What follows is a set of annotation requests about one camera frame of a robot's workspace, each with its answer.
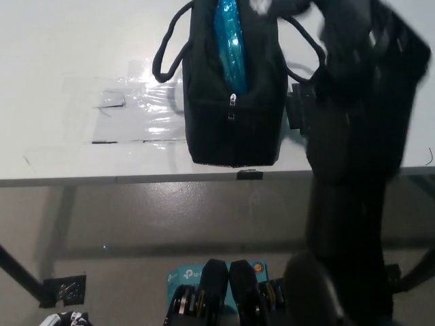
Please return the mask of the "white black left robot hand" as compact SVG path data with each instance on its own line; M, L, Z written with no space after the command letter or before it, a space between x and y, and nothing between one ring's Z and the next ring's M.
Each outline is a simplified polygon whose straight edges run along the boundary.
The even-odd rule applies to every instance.
M92 326L87 312L62 312L47 316L39 326Z

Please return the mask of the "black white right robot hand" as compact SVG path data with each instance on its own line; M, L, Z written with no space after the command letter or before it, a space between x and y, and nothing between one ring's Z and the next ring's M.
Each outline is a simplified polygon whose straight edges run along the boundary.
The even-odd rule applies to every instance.
M305 13L315 4L324 17L320 39L331 56L344 59L356 51L371 26L370 1L250 1L261 16L287 18Z

